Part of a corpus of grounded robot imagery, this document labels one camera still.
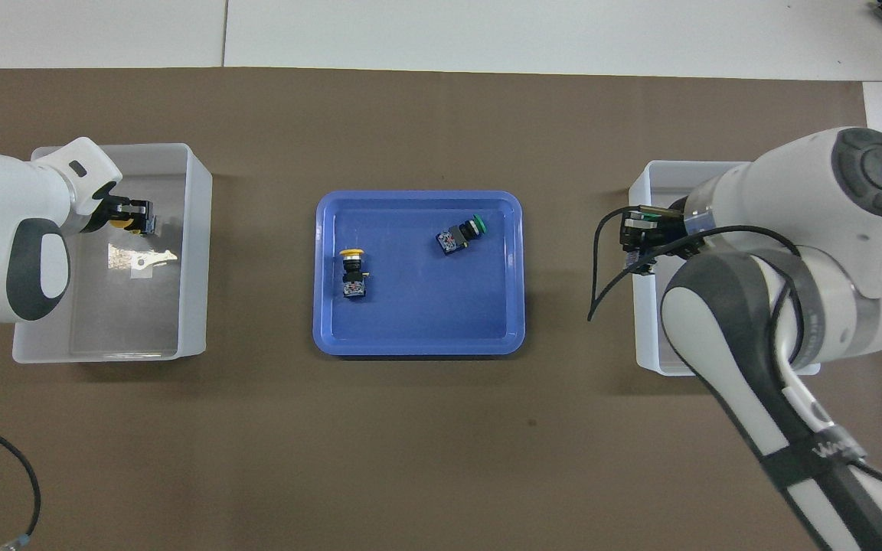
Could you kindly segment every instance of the blue plastic tray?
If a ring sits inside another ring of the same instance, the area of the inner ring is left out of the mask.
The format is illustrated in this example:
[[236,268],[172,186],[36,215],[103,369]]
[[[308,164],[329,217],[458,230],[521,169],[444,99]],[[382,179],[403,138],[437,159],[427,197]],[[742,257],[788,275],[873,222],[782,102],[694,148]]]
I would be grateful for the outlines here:
[[[488,232],[445,256],[435,235]],[[364,249],[367,296],[342,296],[342,249]],[[526,331],[522,208],[504,191],[334,191],[315,213],[312,336],[337,356],[499,355]]]

